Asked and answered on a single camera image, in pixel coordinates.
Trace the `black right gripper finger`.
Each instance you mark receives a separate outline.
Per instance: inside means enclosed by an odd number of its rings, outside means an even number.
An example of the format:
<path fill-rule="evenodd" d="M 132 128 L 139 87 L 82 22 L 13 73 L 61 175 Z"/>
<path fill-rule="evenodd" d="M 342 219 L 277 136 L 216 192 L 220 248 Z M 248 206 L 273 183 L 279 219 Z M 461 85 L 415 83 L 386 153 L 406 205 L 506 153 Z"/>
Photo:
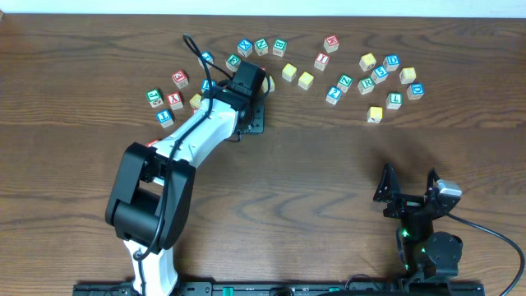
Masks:
<path fill-rule="evenodd" d="M 427 174 L 427 193 L 435 192 L 437 190 L 436 182 L 439 180 L 439 175 L 434 168 L 431 168 Z"/>
<path fill-rule="evenodd" d="M 392 164 L 385 164 L 381 180 L 373 196 L 374 202 L 395 201 L 400 194 L 400 186 Z"/>

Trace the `yellow O block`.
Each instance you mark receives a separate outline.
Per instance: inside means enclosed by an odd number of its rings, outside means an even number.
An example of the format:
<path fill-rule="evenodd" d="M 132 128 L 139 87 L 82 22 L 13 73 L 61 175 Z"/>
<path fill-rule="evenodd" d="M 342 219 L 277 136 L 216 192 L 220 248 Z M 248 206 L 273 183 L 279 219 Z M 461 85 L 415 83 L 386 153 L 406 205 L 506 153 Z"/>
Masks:
<path fill-rule="evenodd" d="M 287 63 L 282 70 L 282 77 L 286 81 L 292 82 L 297 74 L 297 71 L 298 69 L 293 64 Z"/>

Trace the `green R block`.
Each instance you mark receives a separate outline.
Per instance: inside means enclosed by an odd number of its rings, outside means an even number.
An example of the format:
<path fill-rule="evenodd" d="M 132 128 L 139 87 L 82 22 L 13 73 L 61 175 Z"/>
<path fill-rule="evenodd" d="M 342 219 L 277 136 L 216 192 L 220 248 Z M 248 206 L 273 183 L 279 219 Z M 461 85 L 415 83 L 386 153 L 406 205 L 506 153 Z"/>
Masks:
<path fill-rule="evenodd" d="M 358 91 L 361 95 L 371 93 L 374 90 L 375 82 L 370 78 L 363 78 L 358 82 Z"/>

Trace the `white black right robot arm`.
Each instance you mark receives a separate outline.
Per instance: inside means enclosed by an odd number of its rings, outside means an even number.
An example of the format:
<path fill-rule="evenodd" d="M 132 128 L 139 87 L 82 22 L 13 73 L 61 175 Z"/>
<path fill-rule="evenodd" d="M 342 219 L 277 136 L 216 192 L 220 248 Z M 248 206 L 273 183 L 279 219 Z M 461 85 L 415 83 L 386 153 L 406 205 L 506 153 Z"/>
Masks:
<path fill-rule="evenodd" d="M 434 169 L 427 175 L 424 194 L 403 193 L 393 166 L 384 165 L 373 201 L 384 202 L 383 215 L 401 223 L 396 238 L 407 270 L 404 286 L 447 282 L 459 273 L 463 242 L 453 234 L 436 232 L 433 221 L 449 214 L 462 194 L 456 183 L 440 178 Z"/>

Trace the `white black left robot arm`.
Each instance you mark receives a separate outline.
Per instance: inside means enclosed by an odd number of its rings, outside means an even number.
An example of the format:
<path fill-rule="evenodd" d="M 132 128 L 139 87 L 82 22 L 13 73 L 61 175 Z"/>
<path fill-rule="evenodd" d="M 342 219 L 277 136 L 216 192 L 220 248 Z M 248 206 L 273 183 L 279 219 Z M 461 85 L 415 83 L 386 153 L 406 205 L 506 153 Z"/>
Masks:
<path fill-rule="evenodd" d="M 240 86 L 216 86 L 172 135 L 125 150 L 105 219 L 130 252 L 138 294 L 173 292 L 173 245 L 187 222 L 196 169 L 221 141 L 252 123 L 256 97 Z"/>

